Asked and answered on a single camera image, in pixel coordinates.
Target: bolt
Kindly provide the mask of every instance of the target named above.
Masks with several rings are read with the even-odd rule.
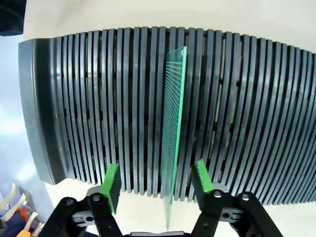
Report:
[[[100,195],[98,195],[98,194],[94,195],[92,200],[94,200],[94,201],[100,200]]]
[[[72,199],[68,199],[67,201],[66,201],[66,205],[67,206],[70,206],[70,205],[72,205],[74,203],[74,200],[72,200]]]
[[[220,191],[215,191],[214,192],[214,197],[216,198],[220,198],[222,195],[221,195],[221,192]]]
[[[248,201],[249,200],[249,196],[247,194],[243,194],[241,195],[241,199],[244,201]]]

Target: black slotted rack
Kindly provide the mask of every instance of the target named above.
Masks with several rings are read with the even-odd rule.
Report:
[[[167,52],[188,46],[175,199],[192,201],[190,166],[263,204],[316,200],[316,60],[292,46],[203,29],[120,28],[19,45],[22,106],[42,180],[161,193]]]

